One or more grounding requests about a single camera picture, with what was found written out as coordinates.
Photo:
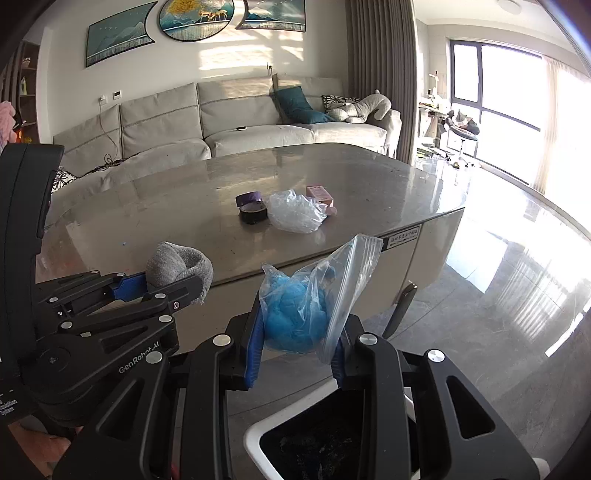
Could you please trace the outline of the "person's left hand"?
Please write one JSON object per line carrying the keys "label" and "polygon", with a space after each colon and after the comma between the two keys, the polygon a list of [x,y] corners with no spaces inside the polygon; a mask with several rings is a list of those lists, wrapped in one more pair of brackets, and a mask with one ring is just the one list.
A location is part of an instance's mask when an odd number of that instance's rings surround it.
{"label": "person's left hand", "polygon": [[71,442],[64,437],[26,429],[19,422],[10,424],[8,428],[41,474],[45,478],[51,478],[54,466],[67,451]]}

